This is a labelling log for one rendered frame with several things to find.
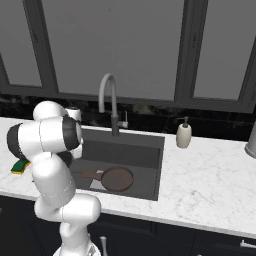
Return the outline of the grey metal pot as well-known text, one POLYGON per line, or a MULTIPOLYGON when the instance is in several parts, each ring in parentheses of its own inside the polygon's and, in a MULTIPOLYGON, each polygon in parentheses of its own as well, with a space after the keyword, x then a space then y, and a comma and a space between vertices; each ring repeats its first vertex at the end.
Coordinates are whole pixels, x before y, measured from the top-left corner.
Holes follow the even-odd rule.
POLYGON ((256 159, 256 122, 253 125, 248 143, 245 145, 245 152, 256 159))

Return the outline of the dark cupboard front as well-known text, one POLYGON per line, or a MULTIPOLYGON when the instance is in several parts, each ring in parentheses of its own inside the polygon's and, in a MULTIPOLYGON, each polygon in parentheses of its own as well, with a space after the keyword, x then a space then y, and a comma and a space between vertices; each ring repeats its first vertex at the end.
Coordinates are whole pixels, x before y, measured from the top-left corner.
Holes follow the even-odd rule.
POLYGON ((256 238, 198 231, 190 256, 256 256, 256 249, 240 247, 242 239, 256 245, 256 238))
POLYGON ((34 201, 0 195, 0 256, 53 256, 59 224, 36 217, 34 201))
POLYGON ((92 241, 100 247, 100 238, 106 238, 108 256, 154 254, 155 225, 150 221, 102 213, 95 223, 89 225, 88 231, 92 241))

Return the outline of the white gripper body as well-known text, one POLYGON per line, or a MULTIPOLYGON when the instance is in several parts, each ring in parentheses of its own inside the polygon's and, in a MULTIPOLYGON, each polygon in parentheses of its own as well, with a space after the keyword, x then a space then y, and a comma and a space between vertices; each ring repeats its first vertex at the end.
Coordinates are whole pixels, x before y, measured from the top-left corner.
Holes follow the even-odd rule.
POLYGON ((83 151, 83 146, 79 145, 77 148, 71 150, 71 154, 74 159, 79 159, 82 157, 82 151, 83 151))

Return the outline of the dark grey sink basin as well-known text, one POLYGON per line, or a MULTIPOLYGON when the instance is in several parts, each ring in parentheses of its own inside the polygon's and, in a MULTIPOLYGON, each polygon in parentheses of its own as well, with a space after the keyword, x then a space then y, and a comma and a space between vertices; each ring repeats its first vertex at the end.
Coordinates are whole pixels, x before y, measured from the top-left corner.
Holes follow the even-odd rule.
POLYGON ((113 195, 158 200, 165 138, 160 136, 83 129, 83 155, 74 160, 70 172, 76 188, 110 194, 100 181, 86 178, 82 171, 100 172, 110 167, 126 167, 134 176, 132 186, 113 195))

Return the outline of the dark grey window frame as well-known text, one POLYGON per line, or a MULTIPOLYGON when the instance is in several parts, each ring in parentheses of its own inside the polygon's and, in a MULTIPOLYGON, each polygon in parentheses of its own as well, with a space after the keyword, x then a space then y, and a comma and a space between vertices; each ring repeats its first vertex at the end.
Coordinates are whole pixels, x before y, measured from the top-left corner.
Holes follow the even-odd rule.
MULTIPOLYGON (((0 93, 55 99, 96 101, 98 95, 59 91, 42 0, 22 0, 29 36, 42 85, 12 84, 0 55, 0 93)), ((177 76, 173 100, 119 97, 124 104, 146 104, 211 111, 252 113, 256 109, 256 38, 237 100, 194 95, 208 0, 184 0, 177 76)))

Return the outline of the grey curved tap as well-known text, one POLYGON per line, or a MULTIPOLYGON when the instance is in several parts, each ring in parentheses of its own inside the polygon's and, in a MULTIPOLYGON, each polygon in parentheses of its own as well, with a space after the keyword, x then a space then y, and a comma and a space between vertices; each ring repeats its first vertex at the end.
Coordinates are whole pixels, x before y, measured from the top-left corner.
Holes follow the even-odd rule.
POLYGON ((105 112, 105 89, 106 86, 110 85, 111 89, 111 128, 112 128, 112 136, 119 136, 119 128, 127 128, 128 120, 120 121, 117 113, 117 99, 116 99, 116 82, 115 78, 112 74, 107 73, 101 80, 99 95, 98 95, 98 109, 100 113, 105 112))

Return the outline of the brown frying pan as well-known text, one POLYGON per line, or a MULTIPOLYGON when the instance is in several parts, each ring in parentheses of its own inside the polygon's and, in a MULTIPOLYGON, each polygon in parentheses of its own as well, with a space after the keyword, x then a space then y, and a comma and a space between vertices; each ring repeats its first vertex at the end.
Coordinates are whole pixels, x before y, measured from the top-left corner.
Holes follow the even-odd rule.
POLYGON ((100 181, 111 192, 126 191, 134 182, 132 172, 125 167, 111 167, 102 173, 80 172, 80 175, 100 181))

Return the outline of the green and yellow sponge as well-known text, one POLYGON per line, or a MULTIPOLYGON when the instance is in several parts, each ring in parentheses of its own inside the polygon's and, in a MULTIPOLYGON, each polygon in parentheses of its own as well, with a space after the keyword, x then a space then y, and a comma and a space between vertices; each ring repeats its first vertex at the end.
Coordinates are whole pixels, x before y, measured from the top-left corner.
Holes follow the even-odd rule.
POLYGON ((12 167, 11 173, 12 174, 23 174, 25 169, 30 165, 28 160, 18 160, 12 167))

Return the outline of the beige soap dispenser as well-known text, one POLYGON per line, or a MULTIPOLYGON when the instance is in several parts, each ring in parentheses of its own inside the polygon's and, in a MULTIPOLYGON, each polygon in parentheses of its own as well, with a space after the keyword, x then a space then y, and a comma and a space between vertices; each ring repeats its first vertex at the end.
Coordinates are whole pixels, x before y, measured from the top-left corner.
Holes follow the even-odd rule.
POLYGON ((188 117, 182 118, 182 123, 178 126, 176 133, 176 145, 185 149, 189 146, 192 138, 192 128, 188 123, 188 117))

